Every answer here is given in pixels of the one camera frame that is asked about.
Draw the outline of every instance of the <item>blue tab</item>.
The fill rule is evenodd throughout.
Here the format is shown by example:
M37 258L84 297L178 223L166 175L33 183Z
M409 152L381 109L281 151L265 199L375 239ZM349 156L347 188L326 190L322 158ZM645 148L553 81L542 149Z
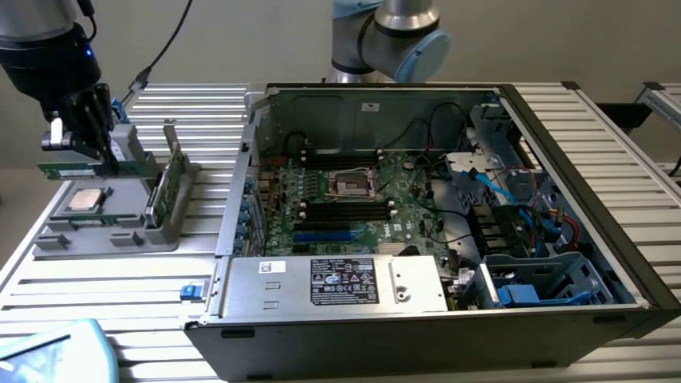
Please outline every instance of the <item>blue tab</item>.
M116 114L116 118L118 118L118 123L129 124L128 113L125 112L122 103L113 98L110 101L110 107L113 109L113 113Z
M196 285L185 285L180 290L180 300L181 301L197 301L201 300L201 286Z

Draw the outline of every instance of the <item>electronic chip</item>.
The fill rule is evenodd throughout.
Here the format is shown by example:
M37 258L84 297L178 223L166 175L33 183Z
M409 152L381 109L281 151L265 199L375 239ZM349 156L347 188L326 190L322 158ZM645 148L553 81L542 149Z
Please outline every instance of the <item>electronic chip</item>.
M66 206L66 211L73 212L88 212L96 211L101 205L104 198L102 189L92 188L92 189L81 189L76 191L73 197L70 198L70 202Z
M331 172L330 178L330 194L346 197L373 197L373 172Z

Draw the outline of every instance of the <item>metal table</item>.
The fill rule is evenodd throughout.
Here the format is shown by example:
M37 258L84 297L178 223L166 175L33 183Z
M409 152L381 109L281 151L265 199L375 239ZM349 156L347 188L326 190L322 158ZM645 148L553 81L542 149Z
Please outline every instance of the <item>metal table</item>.
M579 90L567 90L561 83L515 87L641 253L681 296L681 190ZM118 354L122 381L218 382L178 327L177 316L196 315L204 307L201 303L182 305L178 290L213 271L242 129L243 93L243 85L146 88L129 112L145 149L166 158L161 122L176 118L182 151L204 166L181 245L170 253L37 259L30 239L54 197L0 272L0 344L72 319L96 318ZM681 319L639 340L611 342L567 369L439 374L405 377L403 381L625 379L635 383L681 379Z
M681 84L646 82L635 102L647 105L662 118L670 120L681 132Z

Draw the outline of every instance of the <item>warning label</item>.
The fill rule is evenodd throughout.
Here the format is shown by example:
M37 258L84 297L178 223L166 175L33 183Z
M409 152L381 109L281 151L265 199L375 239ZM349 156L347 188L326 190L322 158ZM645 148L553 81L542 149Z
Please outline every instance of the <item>warning label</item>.
M315 306L378 303L371 258L311 259L309 300Z

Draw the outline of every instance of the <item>white wall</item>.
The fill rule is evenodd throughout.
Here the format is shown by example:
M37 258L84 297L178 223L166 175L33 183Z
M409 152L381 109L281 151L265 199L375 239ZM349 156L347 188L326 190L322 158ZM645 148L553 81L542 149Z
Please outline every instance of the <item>white wall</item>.
M120 94L162 47L185 0L94 3L100 34L93 47L102 79ZM437 4L453 49L435 81L574 80L598 101L630 101L643 81L681 81L679 0ZM330 0L196 0L152 80L317 81L329 59ZM0 167L30 167L46 158L38 106L4 76L0 97ZM671 160L681 135L655 126L638 136L643 148Z

